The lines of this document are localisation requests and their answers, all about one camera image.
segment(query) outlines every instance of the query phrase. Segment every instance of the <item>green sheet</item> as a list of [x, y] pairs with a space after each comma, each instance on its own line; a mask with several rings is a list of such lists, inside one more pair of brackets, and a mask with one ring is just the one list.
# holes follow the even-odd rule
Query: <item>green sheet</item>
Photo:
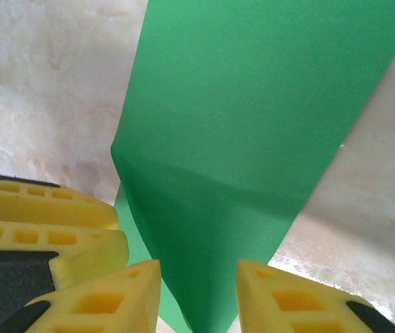
[[112, 155], [193, 332], [227, 330], [236, 261], [273, 255], [394, 54], [395, 0], [150, 0]]

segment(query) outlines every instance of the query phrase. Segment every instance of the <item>yellow foam piece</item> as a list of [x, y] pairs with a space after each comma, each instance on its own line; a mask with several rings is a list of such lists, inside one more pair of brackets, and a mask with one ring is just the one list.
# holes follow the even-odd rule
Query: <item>yellow foam piece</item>
[[259, 262], [238, 261], [236, 292], [242, 333], [373, 333], [346, 305], [366, 300]]
[[0, 221], [0, 250], [57, 252], [49, 261], [56, 289], [121, 269], [129, 258], [119, 230], [6, 221]]
[[118, 229], [111, 205], [67, 187], [0, 180], [0, 220]]
[[148, 260], [36, 298], [51, 307], [26, 333], [154, 333], [160, 265]]

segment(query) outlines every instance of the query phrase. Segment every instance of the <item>white marble wall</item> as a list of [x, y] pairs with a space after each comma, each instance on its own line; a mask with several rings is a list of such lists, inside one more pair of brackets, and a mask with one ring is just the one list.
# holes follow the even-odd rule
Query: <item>white marble wall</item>
[[[110, 144], [145, 7], [0, 1], [0, 173], [113, 202]], [[271, 264], [363, 295], [395, 321], [395, 61]]]

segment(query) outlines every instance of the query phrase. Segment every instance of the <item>yellow gripper pad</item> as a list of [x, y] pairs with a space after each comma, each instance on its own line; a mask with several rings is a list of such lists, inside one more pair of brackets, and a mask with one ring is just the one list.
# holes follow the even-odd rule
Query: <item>yellow gripper pad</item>
[[160, 265], [148, 260], [40, 296], [0, 325], [0, 333], [154, 333]]
[[118, 230], [0, 221], [0, 323], [30, 300], [125, 267]]
[[68, 187], [0, 176], [0, 220], [118, 229], [114, 207]]
[[242, 333], [395, 333], [366, 300], [259, 262], [238, 261], [236, 292]]

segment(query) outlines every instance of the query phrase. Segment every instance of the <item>marble surface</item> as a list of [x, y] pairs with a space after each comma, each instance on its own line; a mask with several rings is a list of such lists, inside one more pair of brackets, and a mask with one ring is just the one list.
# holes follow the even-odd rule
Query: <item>marble surface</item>
[[[0, 1], [0, 173], [113, 202], [110, 144], [145, 8]], [[395, 60], [270, 264], [364, 296], [395, 322]]]

